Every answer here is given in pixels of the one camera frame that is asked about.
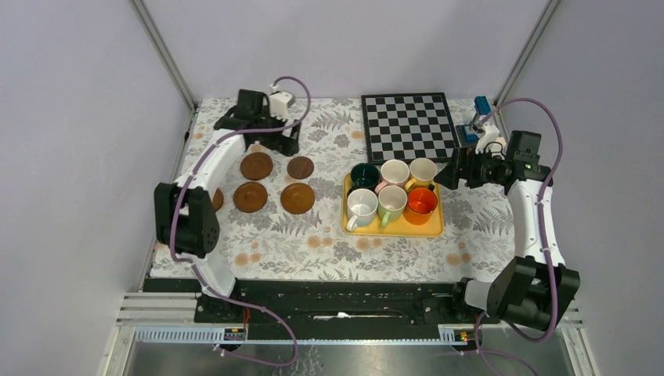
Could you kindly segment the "light brown coaster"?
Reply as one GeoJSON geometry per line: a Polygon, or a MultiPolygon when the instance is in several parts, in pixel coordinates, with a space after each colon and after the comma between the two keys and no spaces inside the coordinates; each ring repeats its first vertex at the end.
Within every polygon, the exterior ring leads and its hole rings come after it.
{"type": "Polygon", "coordinates": [[[311,186],[304,183],[292,183],[283,189],[280,203],[287,212],[300,215],[309,211],[316,201],[311,186]]]}

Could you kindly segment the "yellow plastic tray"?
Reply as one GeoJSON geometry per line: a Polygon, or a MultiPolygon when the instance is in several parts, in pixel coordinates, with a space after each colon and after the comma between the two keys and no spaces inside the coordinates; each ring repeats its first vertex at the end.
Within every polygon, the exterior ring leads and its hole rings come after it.
{"type": "Polygon", "coordinates": [[[351,235],[373,236],[373,237],[425,237],[435,238],[439,237],[444,231],[444,215],[442,208],[442,199],[440,197],[440,186],[435,184],[433,192],[438,198],[437,208],[433,211],[431,218],[422,225],[414,225],[408,222],[401,216],[395,222],[390,223],[387,227],[381,227],[381,218],[379,215],[373,219],[372,223],[367,226],[360,226],[354,231],[347,229],[348,207],[347,198],[348,190],[352,184],[350,174],[344,177],[343,182],[343,197],[342,197],[342,212],[341,212],[341,229],[351,235]]]}

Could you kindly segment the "brown coaster bottom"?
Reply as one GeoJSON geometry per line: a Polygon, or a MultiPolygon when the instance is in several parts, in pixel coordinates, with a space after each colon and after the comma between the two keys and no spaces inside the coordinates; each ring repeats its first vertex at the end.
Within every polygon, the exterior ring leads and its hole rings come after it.
{"type": "Polygon", "coordinates": [[[257,182],[247,182],[240,185],[233,194],[233,203],[244,213],[257,212],[264,207],[268,200],[266,188],[257,182]]]}

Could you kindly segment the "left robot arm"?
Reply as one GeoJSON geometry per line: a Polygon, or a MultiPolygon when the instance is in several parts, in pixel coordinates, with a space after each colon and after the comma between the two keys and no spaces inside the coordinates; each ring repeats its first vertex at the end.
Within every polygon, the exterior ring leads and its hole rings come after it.
{"type": "Polygon", "coordinates": [[[191,267],[203,293],[215,298],[213,312],[225,322],[240,317],[243,302],[232,294],[236,278],[228,263],[213,253],[220,237],[215,191],[250,145],[260,143],[282,154],[294,150],[301,125],[289,115],[294,101],[294,94],[279,89],[270,94],[241,89],[194,164],[153,193],[157,240],[168,246],[174,262],[191,267]]]}

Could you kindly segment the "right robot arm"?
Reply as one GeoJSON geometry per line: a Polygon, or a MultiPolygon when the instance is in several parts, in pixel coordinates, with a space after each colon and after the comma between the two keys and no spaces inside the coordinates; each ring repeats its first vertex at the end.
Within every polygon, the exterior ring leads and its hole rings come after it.
{"type": "Polygon", "coordinates": [[[453,319],[467,323],[480,311],[512,326],[549,335],[579,290],[555,237],[551,169],[540,164],[538,133],[514,131],[505,156],[471,147],[453,151],[435,182],[450,189],[502,186],[514,221],[514,257],[491,283],[463,278],[449,301],[453,319]]]}

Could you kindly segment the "dark wood grain coaster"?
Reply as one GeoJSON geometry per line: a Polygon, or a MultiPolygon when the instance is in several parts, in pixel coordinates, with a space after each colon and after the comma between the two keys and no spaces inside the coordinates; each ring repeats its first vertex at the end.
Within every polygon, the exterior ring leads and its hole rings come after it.
{"type": "Polygon", "coordinates": [[[287,165],[287,173],[293,179],[306,179],[314,171],[313,161],[304,156],[294,157],[287,165]]]}

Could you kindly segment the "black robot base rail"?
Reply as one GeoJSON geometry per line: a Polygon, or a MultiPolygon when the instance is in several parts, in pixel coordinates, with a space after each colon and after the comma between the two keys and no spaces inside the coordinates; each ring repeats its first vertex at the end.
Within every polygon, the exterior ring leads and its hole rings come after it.
{"type": "Polygon", "coordinates": [[[428,340],[439,325],[472,329],[479,311],[457,308],[453,283],[238,280],[231,298],[203,294],[194,279],[148,279],[151,293],[194,293],[194,322],[232,324],[250,340],[428,340]]]}

